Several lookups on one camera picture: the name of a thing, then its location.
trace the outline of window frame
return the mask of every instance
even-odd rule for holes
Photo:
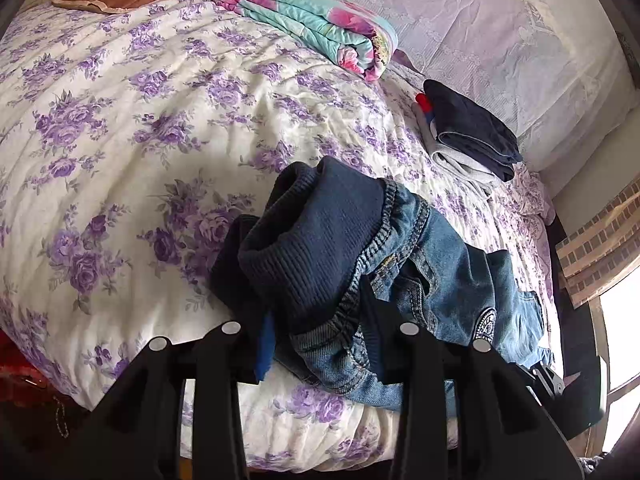
[[[590,300],[588,305],[591,312],[591,320],[593,321],[596,354],[602,357],[603,361],[607,364],[607,410],[605,415],[602,417],[602,420],[587,430],[586,456],[596,456],[602,452],[602,447],[604,446],[604,440],[607,434],[607,424],[609,422],[610,406],[633,389],[640,387],[640,373],[636,374],[625,383],[620,384],[620,386],[617,386],[613,390],[611,389],[609,343],[607,340],[607,327],[604,321],[604,313],[602,311],[600,297],[598,296],[597,298]],[[628,430],[629,425],[636,416],[638,416],[638,410],[636,410],[636,413],[631,417],[631,420],[627,424],[623,434],[626,433],[626,430]]]

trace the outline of floral blanket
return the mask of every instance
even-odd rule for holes
[[[560,359],[540,183],[520,167],[487,200],[443,174],[400,70],[367,83],[212,0],[19,15],[0,41],[0,327],[57,389],[94,407],[146,341],[193,340],[229,319],[206,282],[231,219],[261,214],[287,164],[333,155],[421,194],[467,242],[507,248]],[[280,366],[239,398],[249,466],[327,470],[393,455],[397,413]]]
[[[349,0],[216,0],[241,16],[269,23],[366,81],[384,72],[398,46],[387,20]]]

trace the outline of curtain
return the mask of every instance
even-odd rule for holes
[[[628,276],[640,264],[640,175],[556,251],[574,307]]]

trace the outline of wall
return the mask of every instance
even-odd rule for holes
[[[640,107],[632,110],[554,198],[564,230],[582,227],[640,173]]]

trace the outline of blue jeans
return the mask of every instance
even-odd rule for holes
[[[400,409],[402,385],[382,384],[369,369],[360,328],[363,274],[380,300],[438,339],[468,345],[483,337],[507,362],[552,362],[550,350],[538,346],[540,303],[535,293],[518,291],[509,253],[465,244],[402,185],[373,180],[331,157],[316,168],[296,162],[279,176],[263,217],[253,219],[244,238],[234,237],[232,247],[225,241],[212,288],[232,310],[260,303],[274,311],[288,335],[276,358],[304,381]],[[243,286],[234,287],[228,271],[217,279],[232,264]],[[259,302],[247,301],[248,288]],[[447,411],[455,412],[451,384]]]

